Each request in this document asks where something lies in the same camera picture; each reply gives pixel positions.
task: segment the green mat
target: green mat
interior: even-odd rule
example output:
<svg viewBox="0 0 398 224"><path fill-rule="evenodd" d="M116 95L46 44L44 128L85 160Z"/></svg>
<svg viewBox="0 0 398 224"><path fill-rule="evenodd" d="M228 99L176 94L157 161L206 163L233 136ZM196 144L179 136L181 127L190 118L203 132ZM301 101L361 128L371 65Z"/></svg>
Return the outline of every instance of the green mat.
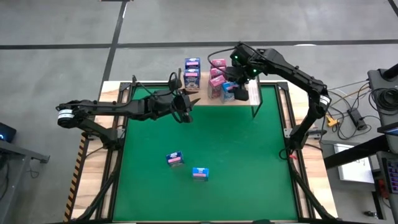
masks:
<svg viewBox="0 0 398 224"><path fill-rule="evenodd" d="M262 97L255 119L246 106L196 106L190 124L130 120L114 221L296 220L274 87ZM170 168L175 151L185 165ZM194 181L192 167L209 168L209 181Z"/></svg>

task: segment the computer monitor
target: computer monitor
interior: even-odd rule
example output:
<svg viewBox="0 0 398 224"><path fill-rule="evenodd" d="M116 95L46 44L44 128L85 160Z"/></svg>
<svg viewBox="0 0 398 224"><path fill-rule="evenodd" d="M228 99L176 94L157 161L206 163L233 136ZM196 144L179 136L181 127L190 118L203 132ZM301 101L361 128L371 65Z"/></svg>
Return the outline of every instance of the computer monitor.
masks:
<svg viewBox="0 0 398 224"><path fill-rule="evenodd" d="M14 139L15 133L17 133L17 130L8 125L0 123L0 141L11 143Z"/></svg>
<svg viewBox="0 0 398 224"><path fill-rule="evenodd" d="M398 122L382 126L377 129L379 133L398 136Z"/></svg>

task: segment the cardboard box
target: cardboard box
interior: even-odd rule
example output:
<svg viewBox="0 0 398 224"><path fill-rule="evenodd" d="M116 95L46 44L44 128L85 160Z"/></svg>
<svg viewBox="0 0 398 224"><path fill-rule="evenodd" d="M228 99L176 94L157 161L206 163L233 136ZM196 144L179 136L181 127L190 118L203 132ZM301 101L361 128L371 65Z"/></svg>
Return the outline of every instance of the cardboard box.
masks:
<svg viewBox="0 0 398 224"><path fill-rule="evenodd" d="M221 95L221 85L225 82L224 76L218 76L209 80L207 94L210 99L215 99Z"/></svg>
<svg viewBox="0 0 398 224"><path fill-rule="evenodd" d="M220 67L219 69L217 69L217 68L210 69L210 79L216 78L220 75L224 76L224 72L222 72L222 71L225 71L225 69L226 69L226 67Z"/></svg>
<svg viewBox="0 0 398 224"><path fill-rule="evenodd" d="M209 169L208 168L192 168L192 177L195 180L205 180L209 179Z"/></svg>
<svg viewBox="0 0 398 224"><path fill-rule="evenodd" d="M211 63L215 65L216 67L226 67L226 60L221 58L221 59L213 59L211 60Z"/></svg>
<svg viewBox="0 0 398 224"><path fill-rule="evenodd" d="M186 69L184 71L184 84L187 90L200 89L200 70L199 69Z"/></svg>
<svg viewBox="0 0 398 224"><path fill-rule="evenodd" d="M230 93L229 91L232 90L233 88L239 87L238 84L235 82L226 82L221 85L221 102L229 102L229 101L234 101L235 96L234 93Z"/></svg>
<svg viewBox="0 0 398 224"><path fill-rule="evenodd" d="M182 152L178 151L166 155L166 161L171 167L182 165L184 163Z"/></svg>
<svg viewBox="0 0 398 224"><path fill-rule="evenodd" d="M200 69L200 58L186 58L185 69Z"/></svg>

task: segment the power strip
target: power strip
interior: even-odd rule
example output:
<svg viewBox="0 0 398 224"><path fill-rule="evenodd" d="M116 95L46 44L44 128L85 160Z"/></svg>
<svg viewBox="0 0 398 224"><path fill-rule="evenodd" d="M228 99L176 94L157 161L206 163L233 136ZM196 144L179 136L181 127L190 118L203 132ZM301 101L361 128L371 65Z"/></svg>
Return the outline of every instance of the power strip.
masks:
<svg viewBox="0 0 398 224"><path fill-rule="evenodd" d="M347 113L358 131L365 130L367 128L366 123L362 119L361 113L359 113L358 109L347 110Z"/></svg>

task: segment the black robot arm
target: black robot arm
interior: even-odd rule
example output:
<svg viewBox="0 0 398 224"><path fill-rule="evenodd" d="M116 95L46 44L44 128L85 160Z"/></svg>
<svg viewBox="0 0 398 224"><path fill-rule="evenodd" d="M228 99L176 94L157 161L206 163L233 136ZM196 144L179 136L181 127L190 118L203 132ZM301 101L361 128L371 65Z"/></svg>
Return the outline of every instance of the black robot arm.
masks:
<svg viewBox="0 0 398 224"><path fill-rule="evenodd" d="M133 77L130 86L133 96L138 86L142 85ZM176 76L173 80L169 79L168 90L157 90L153 93L148 91L149 96L127 103L98 102L96 100L73 100L61 103L56 107L59 111L58 125L63 128L79 128L88 134L98 136L106 148L120 147L117 144L119 138L117 129L104 128L88 117L94 115L126 116L130 119L145 121L147 119L156 120L171 114L179 123L191 123L193 119L189 112L199 99L190 101L189 95L196 92L180 89L181 87L181 81Z"/></svg>
<svg viewBox="0 0 398 224"><path fill-rule="evenodd" d="M293 127L289 138L291 151L302 149L308 138L308 130L317 119L326 115L330 104L327 86L322 81L287 63L275 49L256 49L239 43L231 54L233 68L227 69L229 79L243 86L260 73L276 74L308 93L308 113L300 125Z"/></svg>

